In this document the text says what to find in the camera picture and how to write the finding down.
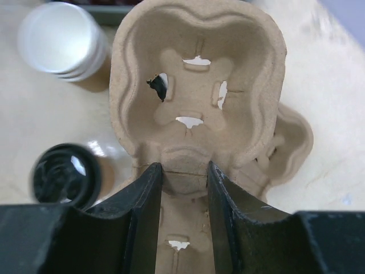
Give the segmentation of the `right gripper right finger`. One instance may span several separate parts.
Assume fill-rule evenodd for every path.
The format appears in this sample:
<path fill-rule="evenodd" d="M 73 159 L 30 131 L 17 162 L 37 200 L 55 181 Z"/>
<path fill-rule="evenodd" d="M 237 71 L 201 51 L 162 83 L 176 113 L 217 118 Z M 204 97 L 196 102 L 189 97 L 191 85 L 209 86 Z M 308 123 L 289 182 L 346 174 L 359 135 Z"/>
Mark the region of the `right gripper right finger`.
<path fill-rule="evenodd" d="M 278 210 L 208 165 L 216 273 L 363 273 L 364 212 Z"/>

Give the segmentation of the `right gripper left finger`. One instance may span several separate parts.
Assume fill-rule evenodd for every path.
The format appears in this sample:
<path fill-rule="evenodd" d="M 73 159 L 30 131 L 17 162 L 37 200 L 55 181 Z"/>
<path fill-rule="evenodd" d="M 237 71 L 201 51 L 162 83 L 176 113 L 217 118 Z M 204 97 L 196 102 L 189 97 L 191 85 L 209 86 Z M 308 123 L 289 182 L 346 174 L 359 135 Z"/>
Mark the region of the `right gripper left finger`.
<path fill-rule="evenodd" d="M 66 204 L 1 207 L 2 273 L 154 273 L 163 169 L 87 211 Z"/>

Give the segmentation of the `single brown paper cup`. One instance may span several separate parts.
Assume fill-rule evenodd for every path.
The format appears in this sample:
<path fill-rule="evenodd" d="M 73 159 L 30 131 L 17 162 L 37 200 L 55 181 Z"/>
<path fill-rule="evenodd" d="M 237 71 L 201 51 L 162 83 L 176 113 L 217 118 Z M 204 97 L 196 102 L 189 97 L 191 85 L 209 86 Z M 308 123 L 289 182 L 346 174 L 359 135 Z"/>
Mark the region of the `single brown paper cup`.
<path fill-rule="evenodd" d="M 105 157 L 96 157 L 101 170 L 102 182 L 97 200 L 102 200 L 112 191 L 115 184 L 115 172 L 111 161 Z"/>

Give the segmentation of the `black cup lid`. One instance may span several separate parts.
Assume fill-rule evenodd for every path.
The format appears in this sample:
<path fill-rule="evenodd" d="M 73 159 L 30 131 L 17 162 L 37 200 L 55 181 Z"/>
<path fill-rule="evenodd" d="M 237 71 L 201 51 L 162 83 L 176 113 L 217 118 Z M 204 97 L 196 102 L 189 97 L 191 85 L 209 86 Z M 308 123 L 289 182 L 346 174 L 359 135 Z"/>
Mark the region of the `black cup lid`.
<path fill-rule="evenodd" d="M 102 168 L 86 147 L 62 143 L 36 160 L 30 178 L 38 202 L 69 204 L 87 210 L 100 194 Z"/>

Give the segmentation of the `cardboard cup carrier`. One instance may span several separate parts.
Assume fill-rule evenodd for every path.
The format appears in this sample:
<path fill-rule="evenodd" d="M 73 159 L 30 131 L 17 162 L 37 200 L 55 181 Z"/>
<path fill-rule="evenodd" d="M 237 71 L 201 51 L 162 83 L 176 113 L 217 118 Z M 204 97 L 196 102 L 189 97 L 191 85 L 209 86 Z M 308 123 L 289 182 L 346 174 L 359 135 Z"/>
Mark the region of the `cardboard cup carrier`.
<path fill-rule="evenodd" d="M 155 273 L 214 273 L 207 171 L 232 180 L 269 144 L 287 48 L 243 1 L 142 1 L 113 42 L 109 110 L 136 180 L 162 165 Z"/>

